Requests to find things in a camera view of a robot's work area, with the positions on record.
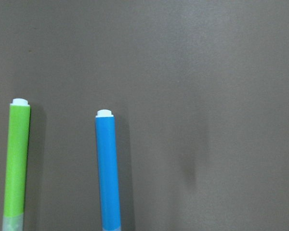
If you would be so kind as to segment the blue highlighter pen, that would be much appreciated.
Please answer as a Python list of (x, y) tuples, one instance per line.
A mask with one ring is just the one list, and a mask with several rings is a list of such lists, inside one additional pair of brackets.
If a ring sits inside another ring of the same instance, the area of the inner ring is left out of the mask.
[(120, 200), (115, 134), (115, 117), (102, 109), (95, 117), (102, 230), (120, 231)]

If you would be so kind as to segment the green highlighter pen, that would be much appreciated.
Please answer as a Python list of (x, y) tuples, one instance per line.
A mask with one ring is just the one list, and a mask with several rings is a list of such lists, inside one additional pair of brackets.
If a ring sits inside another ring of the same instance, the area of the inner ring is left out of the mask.
[(28, 101), (13, 99), (9, 108), (3, 231), (23, 230), (29, 122)]

